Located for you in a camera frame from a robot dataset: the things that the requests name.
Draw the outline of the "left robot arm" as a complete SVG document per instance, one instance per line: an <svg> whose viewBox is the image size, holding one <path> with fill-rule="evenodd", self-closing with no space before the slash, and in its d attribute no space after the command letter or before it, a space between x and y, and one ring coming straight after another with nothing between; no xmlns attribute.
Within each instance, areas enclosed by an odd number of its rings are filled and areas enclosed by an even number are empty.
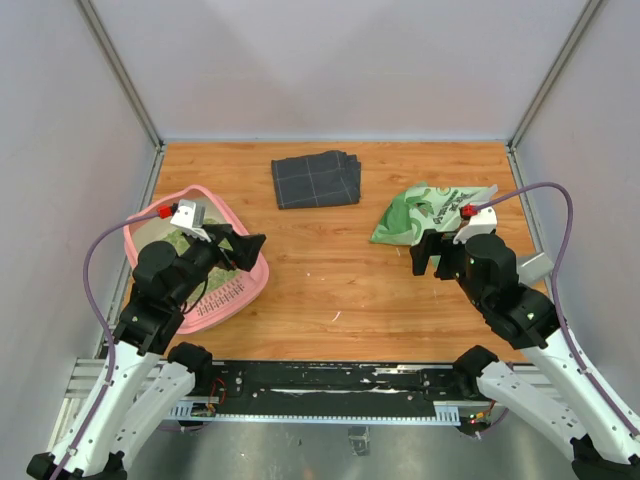
<svg viewBox="0 0 640 480"><path fill-rule="evenodd" d="M188 393L214 383L212 355L183 342L168 347L186 315L185 303L215 268L250 271L266 241L210 224L177 253L165 241L138 254L129 303L108 333L108 358L81 412L50 452L27 466L34 479L124 479L151 434Z"/></svg>

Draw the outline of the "grey metal scoop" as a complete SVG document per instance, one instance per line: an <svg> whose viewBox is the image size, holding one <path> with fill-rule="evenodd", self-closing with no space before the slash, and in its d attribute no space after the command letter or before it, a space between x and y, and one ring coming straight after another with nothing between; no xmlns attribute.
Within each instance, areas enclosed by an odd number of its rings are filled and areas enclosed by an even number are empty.
<svg viewBox="0 0 640 480"><path fill-rule="evenodd" d="M516 259L519 282L534 287L548 277L554 268L554 261L544 252L538 252Z"/></svg>

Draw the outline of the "green litter bag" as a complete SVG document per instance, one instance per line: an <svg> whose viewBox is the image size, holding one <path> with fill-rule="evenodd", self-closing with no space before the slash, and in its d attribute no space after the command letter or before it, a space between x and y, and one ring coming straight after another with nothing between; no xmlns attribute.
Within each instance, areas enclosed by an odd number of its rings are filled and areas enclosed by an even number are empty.
<svg viewBox="0 0 640 480"><path fill-rule="evenodd" d="M496 185L432 187L420 182L392 199L374 228L370 242L413 246L424 230L438 231L449 219L461 219L461 207L486 203L497 191Z"/></svg>

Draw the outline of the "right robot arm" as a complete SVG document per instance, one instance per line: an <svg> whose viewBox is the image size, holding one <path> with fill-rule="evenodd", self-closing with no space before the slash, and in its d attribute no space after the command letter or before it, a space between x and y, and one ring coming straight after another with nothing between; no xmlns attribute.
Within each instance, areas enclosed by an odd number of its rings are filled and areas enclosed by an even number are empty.
<svg viewBox="0 0 640 480"><path fill-rule="evenodd" d="M457 243L451 233L427 230L410 249L415 275L439 257L436 277L454 280L493 333L525 357L559 393L554 400L513 372L496 355L475 346L454 363L455 392L497 401L546 437L580 479L636 479L639 437L593 385L597 373L555 305L521 282L515 253L495 233Z"/></svg>

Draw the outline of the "pink litter box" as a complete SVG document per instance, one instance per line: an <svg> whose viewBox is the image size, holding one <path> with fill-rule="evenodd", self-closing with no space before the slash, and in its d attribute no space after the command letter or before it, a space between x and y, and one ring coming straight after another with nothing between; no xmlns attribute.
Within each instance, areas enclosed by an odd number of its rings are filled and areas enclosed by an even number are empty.
<svg viewBox="0 0 640 480"><path fill-rule="evenodd" d="M205 207L205 224L230 224L240 235L250 235L227 205L205 188L194 185L168 196L128 219L123 227L125 251L133 269L132 304L123 311L127 322L148 321L160 313L179 325L179 335L210 328L230 318L252 302L265 287L269 272L260 252L250 272L239 274L220 288L206 294L185 311L186 300L200 284L207 285L208 275L215 268L196 258L196 247L190 246L179 255L161 237L177 229L170 219L162 219L156 209L172 205L181 199L195 201Z"/></svg>

